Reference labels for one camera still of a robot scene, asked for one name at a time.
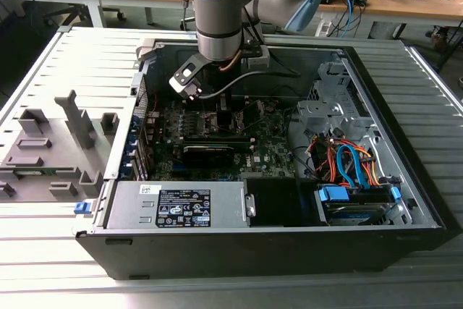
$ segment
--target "blue latch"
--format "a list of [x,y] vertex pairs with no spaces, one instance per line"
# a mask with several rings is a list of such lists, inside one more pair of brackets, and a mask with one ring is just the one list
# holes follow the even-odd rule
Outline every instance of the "blue latch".
[[322,202],[327,200],[349,200],[349,193],[345,187],[325,186],[318,191]]
[[76,215],[83,215],[86,213],[91,213],[90,208],[92,207],[91,203],[88,202],[77,202],[74,207],[74,213]]
[[402,198],[402,195],[400,194],[400,190],[398,187],[391,187],[391,193],[395,200]]

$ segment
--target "slotted aluminum surface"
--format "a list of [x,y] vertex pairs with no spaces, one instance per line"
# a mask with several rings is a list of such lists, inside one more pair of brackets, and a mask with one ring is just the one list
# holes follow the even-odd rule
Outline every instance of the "slotted aluminum surface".
[[[48,117],[64,117],[52,101],[70,88],[90,117],[120,110],[137,71],[135,47],[140,38],[157,35],[194,38],[97,28],[56,34],[0,112],[0,157],[19,132],[14,118],[21,109],[39,106]],[[412,49],[397,41],[278,35],[267,40],[354,47],[463,223],[462,106]],[[3,308],[63,308],[64,303],[66,308],[463,308],[463,237],[434,251],[414,253],[381,273],[117,282],[74,241],[72,210],[71,203],[0,205]],[[344,247],[349,246],[340,245],[340,253]],[[199,255],[198,262],[207,260]]]

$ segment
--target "white sticker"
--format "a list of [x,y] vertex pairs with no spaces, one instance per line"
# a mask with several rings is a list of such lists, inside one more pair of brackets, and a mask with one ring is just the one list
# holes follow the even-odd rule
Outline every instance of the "white sticker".
[[158,195],[161,190],[160,185],[140,185],[140,195]]

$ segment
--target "motherboard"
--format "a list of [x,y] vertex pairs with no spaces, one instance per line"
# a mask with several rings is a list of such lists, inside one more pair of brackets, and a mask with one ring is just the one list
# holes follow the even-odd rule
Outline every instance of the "motherboard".
[[246,99],[237,111],[189,110],[171,102],[155,120],[155,181],[241,181],[294,177],[286,144],[288,109],[271,99]]

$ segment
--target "psu label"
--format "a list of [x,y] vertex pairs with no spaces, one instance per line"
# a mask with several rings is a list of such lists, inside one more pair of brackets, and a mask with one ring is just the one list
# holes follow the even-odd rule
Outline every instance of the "psu label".
[[210,190],[160,190],[156,226],[210,227]]

